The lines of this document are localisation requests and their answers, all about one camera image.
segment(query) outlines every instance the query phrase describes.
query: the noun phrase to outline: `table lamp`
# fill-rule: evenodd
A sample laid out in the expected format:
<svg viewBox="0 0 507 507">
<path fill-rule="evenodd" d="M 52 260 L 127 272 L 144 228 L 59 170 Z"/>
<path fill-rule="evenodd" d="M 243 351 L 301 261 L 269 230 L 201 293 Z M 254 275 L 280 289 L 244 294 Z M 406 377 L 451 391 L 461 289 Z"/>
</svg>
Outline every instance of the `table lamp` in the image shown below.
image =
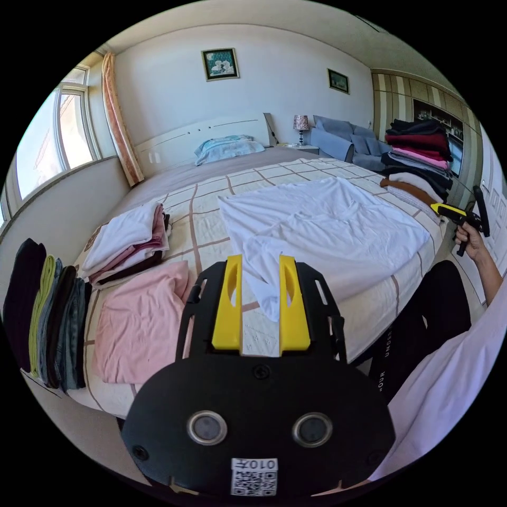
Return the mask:
<svg viewBox="0 0 507 507">
<path fill-rule="evenodd" d="M 294 116 L 294 127 L 295 130 L 299 130 L 299 145 L 303 145 L 303 131 L 310 130 L 308 125 L 308 117 L 306 115 L 295 115 Z"/>
</svg>

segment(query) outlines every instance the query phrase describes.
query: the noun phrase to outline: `hand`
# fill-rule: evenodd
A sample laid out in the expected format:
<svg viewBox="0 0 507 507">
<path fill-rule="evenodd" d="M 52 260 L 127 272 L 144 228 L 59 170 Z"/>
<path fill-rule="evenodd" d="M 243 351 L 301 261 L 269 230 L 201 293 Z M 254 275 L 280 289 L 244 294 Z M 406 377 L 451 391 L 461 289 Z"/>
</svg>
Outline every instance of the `hand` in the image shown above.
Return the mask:
<svg viewBox="0 0 507 507">
<path fill-rule="evenodd" d="M 461 245 L 462 241 L 468 241 L 465 252 L 474 261 L 477 261 L 484 251 L 487 251 L 479 232 L 467 222 L 462 227 L 458 226 L 456 231 L 456 244 Z"/>
</svg>

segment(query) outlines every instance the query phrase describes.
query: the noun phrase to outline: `green folded clothes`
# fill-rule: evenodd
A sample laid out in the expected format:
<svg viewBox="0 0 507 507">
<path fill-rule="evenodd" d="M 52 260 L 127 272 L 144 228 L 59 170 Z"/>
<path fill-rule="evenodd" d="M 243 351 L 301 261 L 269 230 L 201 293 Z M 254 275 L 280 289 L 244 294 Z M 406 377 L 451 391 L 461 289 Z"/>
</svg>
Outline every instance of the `green folded clothes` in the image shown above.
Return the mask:
<svg viewBox="0 0 507 507">
<path fill-rule="evenodd" d="M 49 296 L 51 285 L 53 284 L 55 266 L 56 262 L 54 257 L 52 255 L 48 255 L 42 267 L 41 286 L 35 297 L 32 309 L 32 319 L 30 321 L 30 332 L 28 335 L 28 351 L 30 356 L 30 373 L 34 377 L 39 376 L 37 371 L 39 357 L 37 353 L 37 328 L 39 326 L 39 318 L 41 316 L 42 307 Z"/>
</svg>

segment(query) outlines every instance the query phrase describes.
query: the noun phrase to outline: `gray sofa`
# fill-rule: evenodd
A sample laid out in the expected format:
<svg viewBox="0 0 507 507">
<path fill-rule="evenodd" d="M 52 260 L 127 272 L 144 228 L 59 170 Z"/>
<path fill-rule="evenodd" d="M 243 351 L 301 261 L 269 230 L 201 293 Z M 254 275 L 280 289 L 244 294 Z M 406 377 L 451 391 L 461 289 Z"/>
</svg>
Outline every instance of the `gray sofa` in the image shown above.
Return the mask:
<svg viewBox="0 0 507 507">
<path fill-rule="evenodd" d="M 324 116 L 314 116 L 315 127 L 310 129 L 309 141 L 318 146 L 321 153 L 350 162 L 371 171 L 382 171 L 383 153 L 391 147 L 377 140 L 372 130 Z"/>
</svg>

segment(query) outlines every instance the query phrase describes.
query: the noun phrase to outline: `light blue pillow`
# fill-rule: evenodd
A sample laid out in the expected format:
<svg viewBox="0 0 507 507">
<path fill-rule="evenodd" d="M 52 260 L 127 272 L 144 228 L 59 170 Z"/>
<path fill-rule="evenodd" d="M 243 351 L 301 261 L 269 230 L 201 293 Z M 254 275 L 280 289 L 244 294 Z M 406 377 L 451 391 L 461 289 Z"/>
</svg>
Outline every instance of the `light blue pillow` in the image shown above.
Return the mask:
<svg viewBox="0 0 507 507">
<path fill-rule="evenodd" d="M 370 130 L 369 128 L 360 127 L 359 125 L 354 125 L 354 135 L 361 137 L 372 137 L 376 139 L 375 132 Z"/>
<path fill-rule="evenodd" d="M 366 141 L 370 155 L 373 155 L 375 157 L 380 157 L 380 155 L 382 155 L 380 153 L 379 142 L 376 139 L 373 137 L 365 137 L 364 140 Z"/>
<path fill-rule="evenodd" d="M 354 145 L 354 151 L 356 153 L 360 153 L 361 155 L 369 155 L 370 152 L 368 151 L 368 147 L 366 145 L 366 140 L 364 137 L 361 136 L 355 136 L 352 134 L 350 136 L 350 140 L 352 141 Z"/>
<path fill-rule="evenodd" d="M 216 146 L 220 146 L 222 144 L 228 144 L 232 141 L 241 141 L 241 140 L 247 140 L 247 141 L 253 141 L 254 138 L 252 136 L 245 136 L 245 135 L 240 135 L 240 136 L 226 136 L 226 137 L 217 137 L 215 139 L 208 139 L 206 141 L 204 141 L 204 143 L 201 144 L 201 146 L 199 146 L 199 148 L 197 148 L 194 152 L 194 154 L 199 157 L 202 152 L 206 149 L 210 149 L 210 148 L 214 148 Z"/>
<path fill-rule="evenodd" d="M 195 161 L 196 165 L 207 164 L 209 162 L 216 162 L 225 158 L 238 157 L 240 155 L 249 155 L 250 153 L 259 153 L 265 151 L 261 143 L 249 139 L 228 139 L 221 138 L 210 139 L 204 143 L 201 148 L 201 153 Z"/>
</svg>

